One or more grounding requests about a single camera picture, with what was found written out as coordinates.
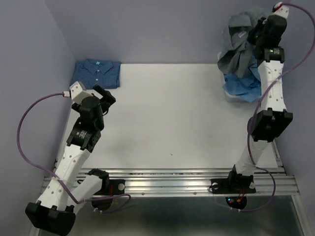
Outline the grey long sleeve shirt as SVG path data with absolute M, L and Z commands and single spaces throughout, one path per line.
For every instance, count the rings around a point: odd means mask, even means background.
M 223 30 L 223 49 L 218 68 L 224 74 L 234 74 L 244 78 L 250 74 L 249 67 L 254 64 L 252 53 L 254 45 L 247 39 L 259 19 L 270 15 L 270 10 L 262 7 L 252 7 L 229 18 L 227 27 Z

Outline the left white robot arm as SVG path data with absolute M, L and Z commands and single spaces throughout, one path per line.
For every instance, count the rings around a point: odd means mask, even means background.
M 101 98 L 88 93 L 81 82 L 75 82 L 69 91 L 72 109 L 79 113 L 62 158 L 52 178 L 35 203 L 28 203 L 25 213 L 34 227 L 65 236 L 71 231 L 78 211 L 94 193 L 103 194 L 109 190 L 106 172 L 92 170 L 82 185 L 74 191 L 75 183 L 83 164 L 91 155 L 101 131 L 104 129 L 104 114 L 116 101 L 109 91 L 100 85 L 93 90 Z

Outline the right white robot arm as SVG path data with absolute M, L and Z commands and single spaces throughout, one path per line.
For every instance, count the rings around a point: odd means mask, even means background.
M 250 31 L 261 81 L 261 98 L 248 121 L 247 146 L 227 178 L 213 178 L 209 187 L 213 194 L 253 194 L 253 175 L 264 150 L 279 137 L 293 120 L 284 103 L 282 72 L 284 49 L 279 46 L 287 26 L 287 16 L 273 13 L 258 20 Z

